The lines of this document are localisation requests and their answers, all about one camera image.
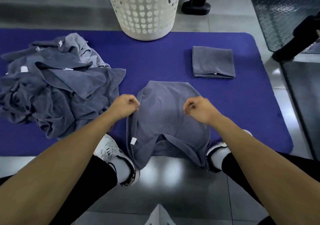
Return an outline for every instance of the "hand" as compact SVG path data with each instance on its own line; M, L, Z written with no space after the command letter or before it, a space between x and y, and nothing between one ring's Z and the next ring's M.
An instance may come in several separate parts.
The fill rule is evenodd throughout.
M114 100L106 112L111 114L114 121L117 122L137 111L139 106L140 103L134 95L122 94Z
M210 125L217 116L221 115L207 98L201 96L187 99L183 110L185 114L207 125Z

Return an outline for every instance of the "white sock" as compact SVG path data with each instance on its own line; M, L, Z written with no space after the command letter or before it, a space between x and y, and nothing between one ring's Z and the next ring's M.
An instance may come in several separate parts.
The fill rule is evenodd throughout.
M229 148L220 148L214 154L212 154L210 159L214 167L222 170L222 161L229 153L231 153Z
M125 182L129 178L131 173L130 167L122 158L114 157L109 161L109 163L114 165L109 164L113 169L115 169L118 184Z

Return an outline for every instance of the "purple mat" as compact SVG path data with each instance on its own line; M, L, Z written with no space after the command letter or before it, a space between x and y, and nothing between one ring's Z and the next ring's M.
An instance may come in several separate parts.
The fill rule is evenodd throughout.
M52 40L72 32L0 29L0 54L25 49L33 41ZM120 94L136 95L149 80L189 82L222 114L249 130L258 140L276 151L292 151L290 134L251 35L171 32L160 40L141 42L121 31L77 32L111 67L127 70ZM194 78L191 65L194 45L232 49L235 79ZM0 76L6 72L7 63L0 59ZM116 123L112 133L124 141L125 120ZM211 139L220 139L214 130ZM34 156L56 142L46 139L36 124L11 124L3 118L0 118L0 140L0 156Z

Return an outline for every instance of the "black metal stand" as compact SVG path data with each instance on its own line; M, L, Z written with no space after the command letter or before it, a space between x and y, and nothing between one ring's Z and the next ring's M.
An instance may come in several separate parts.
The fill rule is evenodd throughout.
M293 31L293 39L275 51L272 58L280 63L292 61L296 55L320 37L320 12L306 17Z
M181 11L185 14L205 15L210 9L211 5L206 0L190 0L182 4Z

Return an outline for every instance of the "white sneaker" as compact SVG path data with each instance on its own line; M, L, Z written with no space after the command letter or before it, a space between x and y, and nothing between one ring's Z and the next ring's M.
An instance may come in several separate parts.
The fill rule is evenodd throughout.
M221 170L219 170L218 168L216 168L213 164L212 164L212 161L211 161L211 156L219 149L222 149L222 148L228 148L228 146L226 145L225 142L218 142L216 145L212 146L211 148L209 148L209 150L207 151L207 154L206 154L206 158L207 158L207 162L209 164L209 169L211 172L214 172L214 173L218 173L218 172L221 172Z
M101 158L106 163L109 163L113 157L118 157L123 159L128 164L131 170L131 174L125 182L119 185L121 186L132 185L136 183L140 178L140 170L136 168L132 160L122 152L122 150L118 147L115 140L112 137L110 137L108 134L105 134L103 136L103 138L99 142L93 154L98 158Z

